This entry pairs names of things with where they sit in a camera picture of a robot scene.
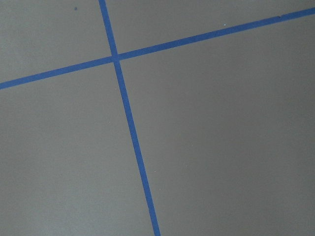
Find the brown paper table mat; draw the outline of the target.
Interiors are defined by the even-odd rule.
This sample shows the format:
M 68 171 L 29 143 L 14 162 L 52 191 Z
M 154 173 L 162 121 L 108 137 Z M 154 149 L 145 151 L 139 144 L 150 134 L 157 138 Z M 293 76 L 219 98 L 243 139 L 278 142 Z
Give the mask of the brown paper table mat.
M 3 236 L 312 236 L 312 0 L 3 0 Z

